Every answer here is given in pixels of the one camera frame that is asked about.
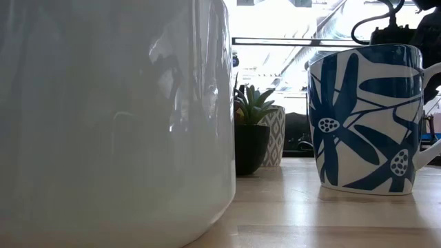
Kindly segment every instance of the light wood surface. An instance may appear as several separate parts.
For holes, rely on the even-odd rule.
[[[238,178],[224,216],[185,248],[441,247],[441,167],[425,167],[408,196],[320,187],[311,158],[284,158]]]

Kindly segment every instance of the black planter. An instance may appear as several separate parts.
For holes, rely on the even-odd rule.
[[[269,127],[237,125],[234,128],[236,175],[253,174],[265,158],[269,140]]]

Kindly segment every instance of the potted plant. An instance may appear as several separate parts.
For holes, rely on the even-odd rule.
[[[262,163],[267,151],[269,127],[258,125],[267,114],[277,110],[269,109],[274,101],[265,102],[274,90],[260,94],[254,86],[244,92],[234,89],[234,142],[236,152],[236,175],[253,174]]]

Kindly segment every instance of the plant pot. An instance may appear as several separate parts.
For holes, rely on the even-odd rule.
[[[269,141],[269,127],[237,125],[234,128],[236,175],[253,174],[262,164]]]
[[[263,167],[280,166],[283,156],[283,143],[285,142],[285,108],[273,105],[270,109],[277,112],[268,114],[259,124],[270,128],[269,141]]]

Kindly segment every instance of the mug handle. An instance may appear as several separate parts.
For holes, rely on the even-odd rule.
[[[441,63],[436,63],[435,65],[432,65],[431,67],[423,70],[422,74],[424,77],[424,81],[422,82],[422,88],[425,89],[427,83],[430,81],[432,76],[435,76],[438,73],[441,73]],[[434,159],[438,154],[441,154],[441,140],[437,141],[431,147],[418,154],[415,169],[419,170],[423,168],[428,163],[430,163],[430,161],[432,161],[432,159]]]

